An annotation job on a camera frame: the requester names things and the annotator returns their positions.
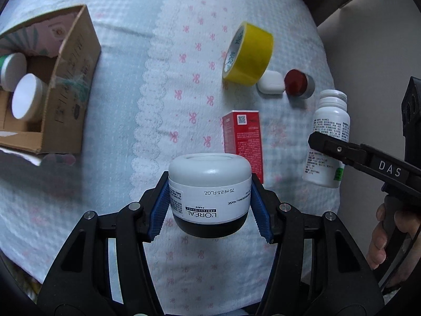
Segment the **white pill bottle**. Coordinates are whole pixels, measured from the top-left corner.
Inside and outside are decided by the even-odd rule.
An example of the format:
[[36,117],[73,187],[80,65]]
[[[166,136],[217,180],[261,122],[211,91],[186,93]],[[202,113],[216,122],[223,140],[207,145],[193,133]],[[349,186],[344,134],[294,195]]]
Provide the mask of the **white pill bottle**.
[[[349,141],[350,116],[345,93],[335,89],[327,89],[320,93],[318,107],[313,115],[313,132]],[[344,168],[345,165],[341,161],[310,149],[303,179],[319,186],[339,188]]]

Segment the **small red silver tin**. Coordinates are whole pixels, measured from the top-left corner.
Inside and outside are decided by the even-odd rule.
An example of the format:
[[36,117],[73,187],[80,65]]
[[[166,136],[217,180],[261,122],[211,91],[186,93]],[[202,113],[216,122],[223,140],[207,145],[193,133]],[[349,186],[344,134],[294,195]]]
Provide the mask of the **small red silver tin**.
[[297,69],[292,69],[284,77],[285,91],[289,97],[308,99],[315,91],[314,79]]

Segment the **white black cream jar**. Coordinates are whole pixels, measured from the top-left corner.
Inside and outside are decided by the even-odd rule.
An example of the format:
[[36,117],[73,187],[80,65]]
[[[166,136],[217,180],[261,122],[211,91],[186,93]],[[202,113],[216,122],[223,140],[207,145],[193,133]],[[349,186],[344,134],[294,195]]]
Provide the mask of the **white black cream jar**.
[[168,167],[173,217],[197,238],[223,238],[245,223],[250,208],[252,169],[230,153],[194,153]]

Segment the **yellow tape roll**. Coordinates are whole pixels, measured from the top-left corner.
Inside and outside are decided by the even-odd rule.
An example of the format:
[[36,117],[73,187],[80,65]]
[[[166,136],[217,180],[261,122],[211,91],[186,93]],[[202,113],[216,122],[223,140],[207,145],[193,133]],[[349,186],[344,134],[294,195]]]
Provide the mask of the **yellow tape roll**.
[[225,81],[253,86],[266,71],[274,49],[274,37],[260,27],[242,22],[228,47],[223,64]]

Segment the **large white round jar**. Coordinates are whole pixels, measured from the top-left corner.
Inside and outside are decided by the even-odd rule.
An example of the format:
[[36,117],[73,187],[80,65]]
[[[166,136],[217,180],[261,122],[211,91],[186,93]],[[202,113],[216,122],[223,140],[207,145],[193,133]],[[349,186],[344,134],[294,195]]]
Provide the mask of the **large white round jar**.
[[11,100],[11,112],[15,119],[27,123],[39,122],[43,117],[48,85],[39,77],[28,73],[16,86]]

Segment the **green label white jar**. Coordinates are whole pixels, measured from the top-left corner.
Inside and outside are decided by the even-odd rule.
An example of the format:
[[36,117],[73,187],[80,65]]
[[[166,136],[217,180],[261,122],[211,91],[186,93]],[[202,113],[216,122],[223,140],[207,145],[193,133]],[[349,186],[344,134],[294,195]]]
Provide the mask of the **green label white jar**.
[[24,54],[10,53],[1,56],[1,89],[13,92],[26,72],[27,61]]

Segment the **small white case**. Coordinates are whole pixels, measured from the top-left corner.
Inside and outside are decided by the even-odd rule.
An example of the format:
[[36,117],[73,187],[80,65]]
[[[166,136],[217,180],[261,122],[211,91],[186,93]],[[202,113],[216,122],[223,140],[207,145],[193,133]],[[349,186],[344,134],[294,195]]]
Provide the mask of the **small white case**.
[[285,91],[284,76],[272,70],[266,70],[257,82],[259,92],[267,95],[281,95]]

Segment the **red carton box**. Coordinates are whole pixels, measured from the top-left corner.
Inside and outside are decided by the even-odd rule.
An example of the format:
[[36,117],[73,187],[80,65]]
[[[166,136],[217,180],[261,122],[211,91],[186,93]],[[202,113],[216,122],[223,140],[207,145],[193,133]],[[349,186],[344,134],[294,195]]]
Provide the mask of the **red carton box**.
[[224,151],[243,156],[250,163],[261,183],[263,175],[263,147],[258,111],[231,111],[222,117]]

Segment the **checkered floral bed sheet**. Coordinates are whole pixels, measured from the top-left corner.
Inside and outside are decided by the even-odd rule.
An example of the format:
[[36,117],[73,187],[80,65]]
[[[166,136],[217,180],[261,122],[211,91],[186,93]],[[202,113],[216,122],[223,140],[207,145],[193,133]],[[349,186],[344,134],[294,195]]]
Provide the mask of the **checkered floral bed sheet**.
[[302,0],[9,0],[1,28],[85,4],[101,56],[73,166],[1,156],[1,249],[43,281],[87,210],[120,210],[153,187],[177,156],[223,150],[222,118],[255,110],[264,185],[304,213],[337,211],[340,194],[303,180],[318,94],[269,97],[222,80],[243,21],[272,33],[270,68],[296,68],[333,86],[323,43]]

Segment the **open cardboard box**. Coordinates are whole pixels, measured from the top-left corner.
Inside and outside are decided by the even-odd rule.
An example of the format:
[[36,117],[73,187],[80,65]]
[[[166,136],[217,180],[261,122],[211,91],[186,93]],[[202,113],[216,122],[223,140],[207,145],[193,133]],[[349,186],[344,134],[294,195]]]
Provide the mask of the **open cardboard box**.
[[22,53],[46,90],[38,121],[13,116],[1,91],[1,150],[38,166],[49,154],[80,153],[91,83],[101,46],[86,5],[41,14],[1,34],[1,55]]

